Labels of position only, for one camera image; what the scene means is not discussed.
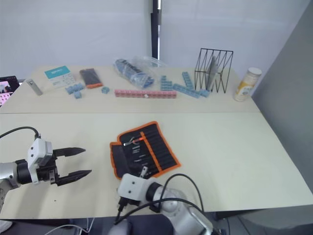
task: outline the black pouch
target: black pouch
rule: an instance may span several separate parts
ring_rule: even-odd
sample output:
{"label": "black pouch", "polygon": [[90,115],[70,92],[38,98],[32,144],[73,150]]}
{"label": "black pouch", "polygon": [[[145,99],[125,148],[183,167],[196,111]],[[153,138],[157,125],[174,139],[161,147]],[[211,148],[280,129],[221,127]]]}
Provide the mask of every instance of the black pouch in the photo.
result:
{"label": "black pouch", "polygon": [[126,131],[110,143],[111,164],[117,178],[125,173],[139,176],[143,167],[144,178],[157,177],[180,165],[165,140],[156,121]]}
{"label": "black pouch", "polygon": [[87,88],[91,89],[103,86],[94,69],[80,70],[79,73],[83,77],[83,80]]}

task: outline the black and orange tool pouch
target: black and orange tool pouch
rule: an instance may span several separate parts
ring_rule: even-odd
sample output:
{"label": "black and orange tool pouch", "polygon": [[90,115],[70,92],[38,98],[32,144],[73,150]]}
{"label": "black and orange tool pouch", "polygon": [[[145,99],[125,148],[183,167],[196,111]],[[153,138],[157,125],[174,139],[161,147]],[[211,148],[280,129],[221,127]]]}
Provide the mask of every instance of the black and orange tool pouch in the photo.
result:
{"label": "black and orange tool pouch", "polygon": [[110,143],[111,164],[117,178],[125,173],[140,176],[144,166],[148,171],[144,178],[157,177],[180,166],[156,121],[126,131]]}

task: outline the black pole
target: black pole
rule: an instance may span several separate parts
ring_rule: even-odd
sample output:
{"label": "black pole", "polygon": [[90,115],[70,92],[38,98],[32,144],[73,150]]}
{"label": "black pole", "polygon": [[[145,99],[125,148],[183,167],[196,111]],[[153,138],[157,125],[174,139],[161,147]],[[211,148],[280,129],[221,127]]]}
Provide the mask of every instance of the black pole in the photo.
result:
{"label": "black pole", "polygon": [[152,13],[151,17],[151,48],[152,48],[152,57],[157,59],[157,51],[158,51],[158,9],[157,9],[157,0],[152,0]]}

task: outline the black cable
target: black cable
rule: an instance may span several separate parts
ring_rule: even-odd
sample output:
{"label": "black cable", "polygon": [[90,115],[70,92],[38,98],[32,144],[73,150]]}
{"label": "black cable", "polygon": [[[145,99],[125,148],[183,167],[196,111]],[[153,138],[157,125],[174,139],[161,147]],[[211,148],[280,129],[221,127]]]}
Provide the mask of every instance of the black cable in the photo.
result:
{"label": "black cable", "polygon": [[[187,179],[190,180],[190,182],[195,186],[195,188],[196,188],[196,190],[197,190],[197,192],[198,192],[199,199],[200,199],[200,204],[201,204],[202,212],[204,212],[203,202],[202,202],[202,198],[201,198],[200,191],[199,191],[199,189],[198,189],[196,183],[195,183],[188,175],[185,175],[185,174],[178,173],[178,174],[174,174],[174,175],[172,175],[170,178],[168,178],[167,181],[165,182],[164,187],[163,187],[163,190],[162,190],[160,199],[163,198],[163,195],[164,195],[164,192],[165,192],[165,190],[166,190],[167,184],[170,182],[171,179],[173,179],[173,178],[176,177],[176,176],[182,176],[182,177],[187,178]],[[159,206],[158,206],[158,210],[161,211],[161,203],[160,203]]]}
{"label": "black cable", "polygon": [[229,225],[228,218],[226,218],[226,221],[227,221],[227,225],[228,225],[228,234],[227,235],[230,235],[230,225]]}
{"label": "black cable", "polygon": [[35,139],[36,138],[39,138],[39,133],[38,131],[34,128],[34,127],[31,127],[31,126],[21,126],[21,127],[18,127],[18,128],[15,128],[15,129],[12,129],[10,131],[7,131],[5,133],[3,133],[2,135],[0,135],[0,139],[8,134],[11,134],[12,132],[15,132],[15,131],[19,131],[19,130],[22,130],[22,129],[30,129],[30,130],[33,130],[35,132]]}
{"label": "black cable", "polygon": [[237,217],[238,217],[240,223],[241,223],[241,224],[243,225],[243,227],[245,228],[246,232],[247,232],[249,235],[251,235],[251,233],[250,233],[249,230],[246,228],[246,226],[245,226],[245,224],[243,223],[243,221],[241,220],[241,218],[240,218],[239,216],[237,216]]}
{"label": "black cable", "polygon": [[115,221],[117,221],[117,220],[119,219],[119,217],[120,217],[120,216],[121,216],[121,212],[120,212],[120,211],[118,211],[118,212],[117,212],[117,216],[115,217],[114,222],[115,222]]}
{"label": "black cable", "polygon": [[166,202],[166,201],[178,201],[178,202],[183,202],[183,203],[189,204],[189,205],[193,206],[194,208],[196,208],[198,211],[200,211],[204,215],[202,210],[197,205],[195,205],[194,203],[189,202],[189,201],[187,201],[185,199],[181,199],[181,198],[171,198],[171,197],[169,197],[169,198],[162,198],[162,199],[159,199],[159,200],[155,200],[153,202],[149,202],[147,204],[144,204],[142,206],[139,206],[139,207],[133,209],[132,211],[126,213],[124,216],[120,217],[118,220],[114,221],[114,225],[117,225],[118,223],[120,223],[122,220],[126,219],[131,214],[133,214],[133,213],[135,213],[135,212],[137,212],[137,211],[139,211],[139,210],[141,210],[141,209],[143,209],[145,207],[149,207],[149,206],[152,206],[152,205],[154,205],[156,203],[161,203],[161,202]]}

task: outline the orange trim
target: orange trim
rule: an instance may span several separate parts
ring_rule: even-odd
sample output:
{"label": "orange trim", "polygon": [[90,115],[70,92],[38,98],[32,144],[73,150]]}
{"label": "orange trim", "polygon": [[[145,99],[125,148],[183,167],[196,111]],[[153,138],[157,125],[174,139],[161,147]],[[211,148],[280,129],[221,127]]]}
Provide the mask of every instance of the orange trim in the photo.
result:
{"label": "orange trim", "polygon": [[144,125],[141,125],[141,126],[139,126],[139,127],[133,128],[133,129],[128,130],[128,131],[124,131],[123,133],[121,133],[121,134],[119,134],[119,135],[117,136],[117,142],[113,142],[113,143],[114,143],[114,144],[122,144],[121,141],[120,141],[120,137],[121,137],[122,135],[124,135],[124,134],[126,134],[126,133],[128,133],[128,132],[137,131],[137,130],[139,130],[139,129],[141,129],[141,128],[144,128],[144,127],[149,126],[149,125],[152,125],[152,124],[156,124],[157,130],[158,130],[158,132],[159,132],[161,138],[163,139],[163,141],[164,141],[164,143],[165,143],[167,149],[169,150],[169,152],[171,153],[172,157],[174,158],[174,161],[176,162],[176,165],[174,165],[174,166],[172,166],[172,167],[170,167],[170,168],[167,168],[167,169],[165,169],[165,170],[162,170],[162,168],[160,167],[160,165],[159,165],[159,164],[156,164],[156,166],[159,166],[159,167],[160,167],[160,168],[158,168],[159,173],[157,173],[157,174],[155,174],[155,175],[153,175],[153,176],[154,176],[154,177],[158,177],[158,176],[160,176],[160,175],[162,175],[162,174],[164,174],[164,173],[166,173],[166,172],[168,172],[168,171],[170,171],[170,170],[173,170],[173,169],[175,169],[175,168],[180,167],[181,164],[180,164],[180,162],[178,161],[178,159],[176,158],[175,154],[173,153],[173,151],[172,151],[170,145],[167,143],[165,137],[163,136],[163,134],[162,134],[162,132],[161,132],[161,129],[160,129],[159,124],[158,124],[157,121],[150,121],[150,122],[148,122],[148,123],[146,123],[146,124],[144,124]]}
{"label": "orange trim", "polygon": [[102,83],[95,83],[95,84],[86,85],[86,87],[89,89],[96,88],[96,87],[102,87],[102,86],[103,86]]}
{"label": "orange trim", "polygon": [[149,150],[149,152],[150,152],[150,154],[151,154],[151,156],[153,158],[153,161],[156,164],[156,167],[157,167],[158,171],[161,172],[162,168],[160,167],[160,164],[158,163],[157,158],[155,156],[155,153],[152,151],[152,148],[151,148],[151,146],[150,146],[150,144],[149,144],[145,134],[142,131],[140,131],[140,134],[141,134],[141,136],[143,138],[143,141],[145,141],[145,143],[146,143],[146,146],[147,146],[147,148],[148,148],[148,150]]}
{"label": "orange trim", "polygon": [[154,174],[153,176],[154,176],[154,177],[159,177],[160,175],[165,174],[166,172],[169,172],[170,170],[174,170],[175,168],[178,168],[178,167],[180,167],[180,166],[181,166],[180,164],[171,166],[170,168],[167,168],[167,169],[165,169],[165,170],[162,170],[161,172],[159,172],[159,173],[157,173],[157,174]]}
{"label": "orange trim", "polygon": [[122,135],[124,135],[124,134],[126,134],[126,133],[128,133],[128,132],[137,131],[137,130],[139,130],[139,129],[141,129],[141,128],[144,128],[144,127],[149,126],[149,125],[152,125],[152,124],[156,124],[156,125],[158,126],[158,123],[157,123],[156,121],[150,121],[150,122],[148,122],[148,123],[146,123],[146,124],[144,124],[144,125],[142,125],[142,126],[136,127],[136,128],[134,128],[134,129],[131,129],[131,130],[128,130],[128,131],[124,131],[123,133],[121,133],[121,134],[119,134],[119,135],[117,136],[117,142],[121,144],[120,137],[121,137]]}
{"label": "orange trim", "polygon": [[115,167],[115,164],[114,164],[114,159],[113,159],[113,151],[112,151],[112,146],[113,145],[120,145],[118,142],[111,142],[110,143],[110,150],[111,150],[111,153],[110,153],[110,156],[111,156],[111,165],[113,167],[113,170],[114,170],[114,175],[117,179],[122,179],[120,177],[117,176],[117,173],[116,173],[116,167]]}
{"label": "orange trim", "polygon": [[173,151],[172,151],[170,145],[167,143],[165,137],[163,136],[163,134],[162,134],[162,132],[161,132],[161,130],[160,130],[160,127],[158,126],[158,123],[157,123],[157,122],[156,122],[156,127],[157,127],[158,133],[159,133],[160,136],[162,137],[162,139],[163,139],[163,141],[164,141],[164,143],[165,143],[165,145],[166,145],[168,151],[170,151],[172,157],[174,158],[174,160],[175,160],[175,162],[176,162],[176,164],[177,164],[176,167],[181,166],[180,162],[178,161],[178,159],[176,158],[175,154],[173,153]]}

